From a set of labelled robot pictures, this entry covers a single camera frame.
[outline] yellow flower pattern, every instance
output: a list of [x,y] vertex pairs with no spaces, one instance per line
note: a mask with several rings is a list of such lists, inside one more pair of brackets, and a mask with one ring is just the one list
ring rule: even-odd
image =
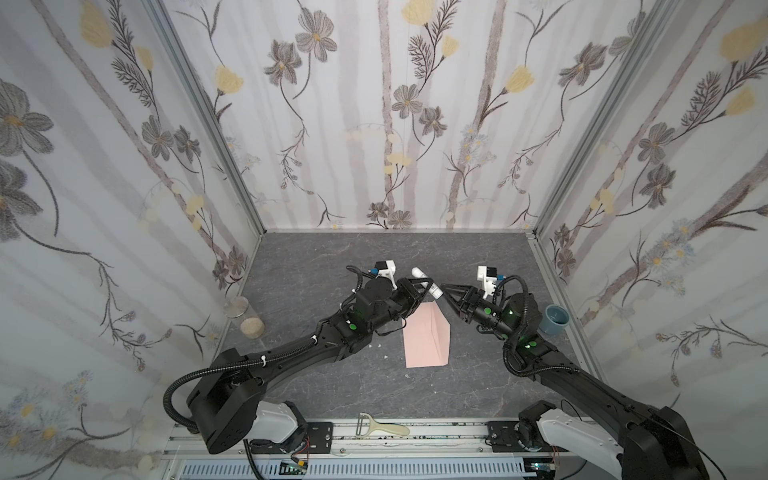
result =
[[43,430],[42,437],[44,440],[51,440],[56,436],[56,427],[47,427]]
[[402,17],[411,25],[424,25],[432,17],[435,0],[411,0],[402,9]]
[[243,79],[229,68],[219,65],[216,67],[216,87],[223,94],[233,94],[243,87]]
[[528,67],[520,65],[512,72],[504,89],[512,94],[518,93],[530,87],[533,84],[533,80],[533,74],[528,70]]
[[725,113],[728,115],[741,115],[755,106],[755,94],[747,85],[740,89],[739,93],[728,102]]
[[603,204],[603,209],[607,215],[614,212],[614,194],[607,188],[600,190],[600,203]]
[[768,18],[747,23],[723,36],[720,54],[728,61],[744,60],[768,37]]
[[154,67],[154,59],[152,58],[152,51],[145,47],[136,47],[136,56],[139,57],[139,61],[148,71],[152,71]]
[[203,208],[205,199],[202,195],[195,195],[187,202],[187,215],[194,215],[199,209]]
[[442,56],[450,57],[458,50],[458,40],[450,35],[446,35],[442,39]]
[[108,47],[114,38],[109,22],[91,0],[83,2],[83,11],[80,14],[80,36],[96,48]]
[[408,167],[411,162],[413,162],[411,157],[407,157],[400,153],[389,154],[386,156],[386,159],[389,160],[389,163],[391,164],[402,165],[403,167]]

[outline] vegetable peeler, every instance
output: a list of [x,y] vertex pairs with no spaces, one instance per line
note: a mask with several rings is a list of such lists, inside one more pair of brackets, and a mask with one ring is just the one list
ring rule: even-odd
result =
[[[366,423],[368,424],[368,429],[365,433],[362,433],[362,428]],[[411,429],[404,425],[396,425],[395,423],[378,423],[368,413],[360,413],[360,415],[358,415],[355,437],[358,439],[364,439],[377,430],[381,432],[387,432],[398,437],[406,437],[411,433]]]

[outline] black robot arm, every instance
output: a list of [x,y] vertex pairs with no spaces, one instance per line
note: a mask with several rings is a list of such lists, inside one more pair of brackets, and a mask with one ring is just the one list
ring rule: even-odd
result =
[[[440,288],[460,318],[476,322],[478,331],[494,333],[503,341],[502,359],[512,375],[539,381],[561,394],[616,440],[623,448],[617,460],[624,480],[708,479],[683,417],[667,407],[656,409],[612,389],[541,338],[537,331],[541,314],[525,282],[519,280],[523,293],[502,300],[502,304],[484,300],[484,292],[474,286],[442,284]],[[554,408],[541,401],[521,412],[518,438],[523,446],[543,446],[538,420]]]
[[[357,274],[353,294],[331,316],[320,320],[311,335],[265,352],[240,355],[223,351],[210,368],[187,374],[173,382],[163,397],[166,413],[177,423],[203,436],[208,452],[223,452],[249,432],[259,401],[266,392],[291,375],[311,366],[335,362],[365,348],[374,333],[392,321],[411,315],[424,299],[430,279],[391,278],[363,272]],[[364,278],[368,281],[363,286]],[[174,392],[183,384],[200,379],[187,397],[192,419],[172,404]]]

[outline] blue cup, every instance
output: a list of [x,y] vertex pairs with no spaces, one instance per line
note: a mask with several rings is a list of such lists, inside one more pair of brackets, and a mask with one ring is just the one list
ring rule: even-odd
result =
[[559,305],[547,305],[538,329],[548,335],[557,335],[571,322],[568,311]]

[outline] black mounting plate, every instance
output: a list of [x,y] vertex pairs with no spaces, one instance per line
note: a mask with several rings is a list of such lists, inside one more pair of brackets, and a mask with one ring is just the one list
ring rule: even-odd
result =
[[[488,438],[485,443],[490,445],[494,453],[527,452],[518,442],[515,433],[517,422],[487,422]],[[553,452],[551,445],[545,445],[539,452]]]
[[310,422],[306,434],[310,437],[310,455],[331,453],[333,422]]
[[[331,443],[333,443],[333,423],[332,422],[308,422],[306,427],[306,436],[310,439],[310,455],[316,453],[331,453]],[[276,443],[267,443],[265,445],[254,445],[250,443],[250,452],[254,455],[282,455],[283,451],[280,445]]]

